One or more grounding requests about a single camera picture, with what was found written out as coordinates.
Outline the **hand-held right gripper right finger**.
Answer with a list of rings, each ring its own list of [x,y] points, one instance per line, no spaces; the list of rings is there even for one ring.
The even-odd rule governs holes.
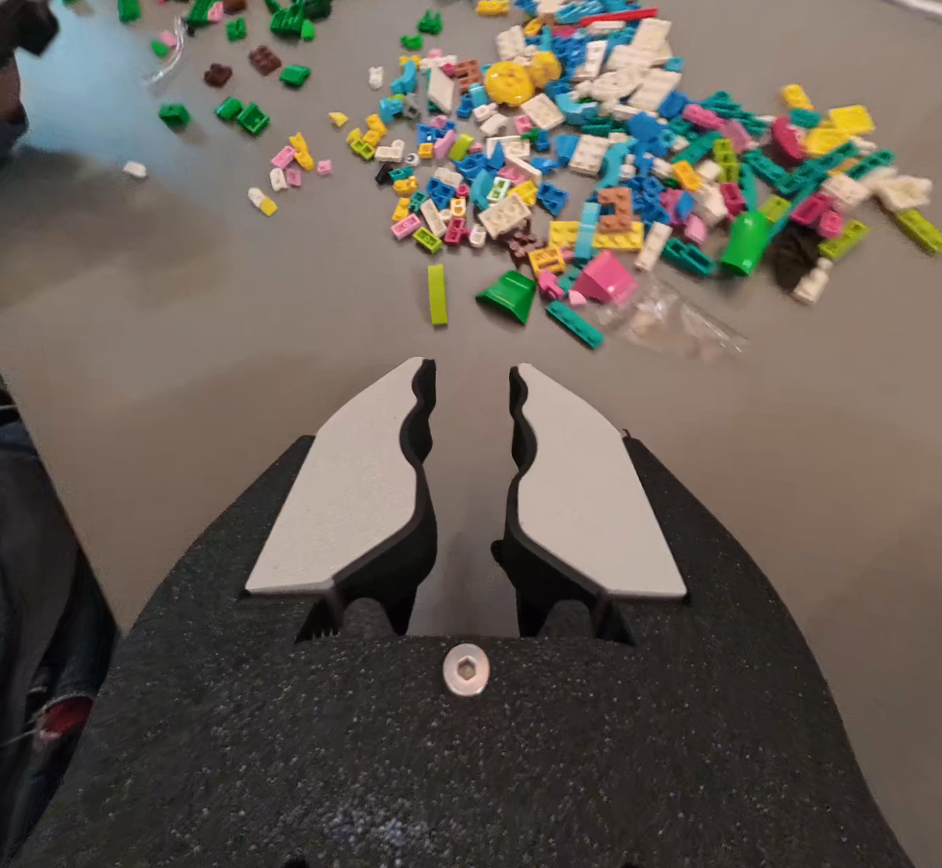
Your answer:
[[[590,635],[632,643],[626,604],[689,595],[631,459],[626,437],[594,406],[529,363],[509,375],[512,476],[492,555],[509,579],[523,638],[554,608],[585,608]]]

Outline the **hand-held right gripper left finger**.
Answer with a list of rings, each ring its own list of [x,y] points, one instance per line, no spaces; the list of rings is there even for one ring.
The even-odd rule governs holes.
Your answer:
[[[311,595],[313,635],[370,600],[407,633],[435,565],[438,526],[424,464],[436,363],[414,356],[333,414],[313,437],[244,585],[252,598]]]

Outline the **teal lego plate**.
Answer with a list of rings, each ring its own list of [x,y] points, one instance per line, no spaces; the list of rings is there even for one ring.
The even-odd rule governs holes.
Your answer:
[[[595,351],[604,343],[604,333],[582,318],[565,302],[553,301],[547,306],[546,311],[552,320],[587,348]]]

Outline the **clear curved lego piece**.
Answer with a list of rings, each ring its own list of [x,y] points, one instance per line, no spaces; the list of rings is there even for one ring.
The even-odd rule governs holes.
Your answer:
[[[172,27],[169,28],[169,30],[175,33],[178,46],[173,51],[173,54],[170,56],[170,58],[166,61],[160,61],[155,56],[156,60],[159,62],[159,67],[155,70],[155,72],[149,74],[143,79],[144,85],[147,88],[155,88],[161,85],[176,71],[178,66],[183,61],[183,57],[185,55],[185,42],[187,40],[187,30],[182,15],[177,15],[173,19]]]

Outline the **pile of colourful lego pieces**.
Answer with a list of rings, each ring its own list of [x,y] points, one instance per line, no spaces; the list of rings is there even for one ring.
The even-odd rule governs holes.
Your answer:
[[[494,244],[537,281],[532,308],[561,300],[602,333],[604,305],[570,290],[606,249],[639,285],[658,266],[729,286],[764,268],[807,307],[866,239],[869,204],[940,257],[926,216],[932,180],[902,174],[895,152],[868,139],[864,106],[819,113],[796,84],[772,115],[724,90],[691,97],[671,23],[637,0],[475,7],[512,11],[523,21],[497,34],[490,62],[424,52],[443,29],[441,13],[426,11],[400,39],[378,110],[346,133],[396,195],[395,240],[433,258]]]

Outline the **clear plastic bag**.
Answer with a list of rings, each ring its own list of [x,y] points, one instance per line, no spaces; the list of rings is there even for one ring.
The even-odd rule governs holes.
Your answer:
[[[666,356],[714,362],[739,359],[749,350],[739,332],[654,277],[624,301],[599,306],[594,323],[605,334]]]

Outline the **person's jeans leg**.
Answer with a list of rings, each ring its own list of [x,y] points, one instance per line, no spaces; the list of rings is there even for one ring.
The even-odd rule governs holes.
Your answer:
[[[18,406],[1,386],[1,862],[55,795],[117,627]]]

